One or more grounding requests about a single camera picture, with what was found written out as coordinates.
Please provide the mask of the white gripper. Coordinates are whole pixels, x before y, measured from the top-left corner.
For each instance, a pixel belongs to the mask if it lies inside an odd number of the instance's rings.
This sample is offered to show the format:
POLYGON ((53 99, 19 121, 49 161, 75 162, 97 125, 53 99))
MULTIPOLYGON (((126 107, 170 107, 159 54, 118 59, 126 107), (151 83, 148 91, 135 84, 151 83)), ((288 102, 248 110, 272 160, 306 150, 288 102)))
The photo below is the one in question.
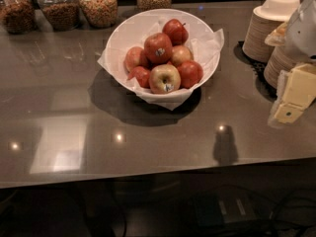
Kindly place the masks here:
MULTIPOLYGON (((316 62, 316 0, 303 0, 288 23, 280 24, 265 38, 269 46, 284 46, 298 62, 316 62)), ((316 98, 316 66, 302 63, 278 76, 273 119, 294 123, 316 98)))

